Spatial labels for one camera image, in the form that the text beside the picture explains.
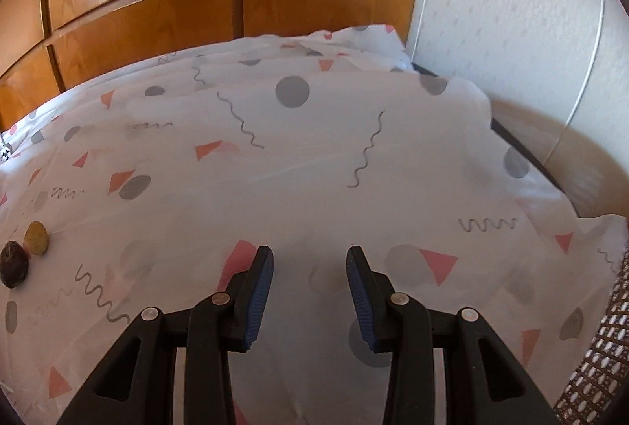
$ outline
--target screw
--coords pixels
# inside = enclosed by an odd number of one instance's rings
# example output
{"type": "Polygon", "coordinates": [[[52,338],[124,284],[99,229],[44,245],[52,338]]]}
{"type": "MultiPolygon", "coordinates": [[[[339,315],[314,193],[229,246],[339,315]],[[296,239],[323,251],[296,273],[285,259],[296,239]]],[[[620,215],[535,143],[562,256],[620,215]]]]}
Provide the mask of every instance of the screw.
{"type": "Polygon", "coordinates": [[[157,308],[144,308],[140,314],[142,320],[146,320],[147,322],[149,320],[155,320],[158,316],[159,310],[157,308]]]}
{"type": "Polygon", "coordinates": [[[466,320],[468,322],[476,322],[480,315],[473,308],[465,308],[463,311],[461,311],[461,317],[463,318],[463,320],[466,320]]]}
{"type": "Polygon", "coordinates": [[[399,306],[404,306],[405,304],[408,304],[408,302],[411,300],[409,296],[407,296],[403,292],[392,293],[390,299],[392,303],[397,304],[399,306]]]}
{"type": "Polygon", "coordinates": [[[222,306],[230,301],[231,297],[226,292],[216,292],[212,295],[212,303],[216,306],[222,306]]]}

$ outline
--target dark brown object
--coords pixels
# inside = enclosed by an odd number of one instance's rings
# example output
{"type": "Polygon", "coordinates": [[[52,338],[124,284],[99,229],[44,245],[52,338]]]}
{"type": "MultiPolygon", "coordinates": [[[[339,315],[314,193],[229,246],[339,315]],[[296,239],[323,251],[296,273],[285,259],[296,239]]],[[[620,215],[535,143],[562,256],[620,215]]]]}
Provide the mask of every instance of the dark brown object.
{"type": "Polygon", "coordinates": [[[6,287],[14,289],[28,275],[28,255],[15,241],[6,243],[0,253],[0,280],[6,287]]]}

